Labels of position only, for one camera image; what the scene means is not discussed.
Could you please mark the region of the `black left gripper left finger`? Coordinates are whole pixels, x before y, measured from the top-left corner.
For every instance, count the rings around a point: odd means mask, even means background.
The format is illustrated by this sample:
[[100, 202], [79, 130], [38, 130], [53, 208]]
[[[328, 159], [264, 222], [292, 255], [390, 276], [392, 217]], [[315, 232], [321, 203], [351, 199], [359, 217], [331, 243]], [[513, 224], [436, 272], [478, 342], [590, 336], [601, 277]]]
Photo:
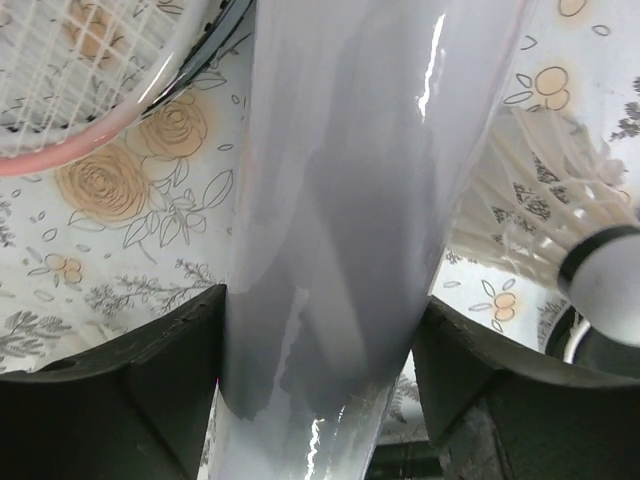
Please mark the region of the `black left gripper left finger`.
[[194, 479], [222, 370], [226, 288], [1, 377], [4, 479]]

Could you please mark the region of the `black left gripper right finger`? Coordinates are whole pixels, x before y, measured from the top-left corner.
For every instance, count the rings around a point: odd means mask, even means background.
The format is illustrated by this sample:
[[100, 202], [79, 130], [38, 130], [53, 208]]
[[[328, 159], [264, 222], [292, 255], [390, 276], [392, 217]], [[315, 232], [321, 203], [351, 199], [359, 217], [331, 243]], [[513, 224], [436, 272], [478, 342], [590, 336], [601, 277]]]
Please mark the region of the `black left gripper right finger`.
[[437, 298], [412, 353], [445, 478], [638, 478], [638, 380], [535, 352]]

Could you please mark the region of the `white feather shuttlecock black band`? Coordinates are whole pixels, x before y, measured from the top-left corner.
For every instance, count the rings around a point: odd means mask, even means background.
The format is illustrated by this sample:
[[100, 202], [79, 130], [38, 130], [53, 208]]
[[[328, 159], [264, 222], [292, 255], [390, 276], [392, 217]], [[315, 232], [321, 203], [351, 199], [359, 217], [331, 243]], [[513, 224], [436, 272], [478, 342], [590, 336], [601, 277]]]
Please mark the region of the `white feather shuttlecock black band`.
[[603, 336], [639, 344], [639, 219], [623, 162], [555, 111], [504, 108], [453, 225], [460, 255], [563, 295]]

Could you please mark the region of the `white shuttlecock tube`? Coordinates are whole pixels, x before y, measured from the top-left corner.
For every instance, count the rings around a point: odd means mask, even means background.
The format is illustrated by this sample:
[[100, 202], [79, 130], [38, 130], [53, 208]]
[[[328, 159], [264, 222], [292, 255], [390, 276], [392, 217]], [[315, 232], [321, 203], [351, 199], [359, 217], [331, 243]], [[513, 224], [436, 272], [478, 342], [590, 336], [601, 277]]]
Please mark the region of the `white shuttlecock tube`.
[[361, 479], [529, 1], [261, 1], [213, 479]]

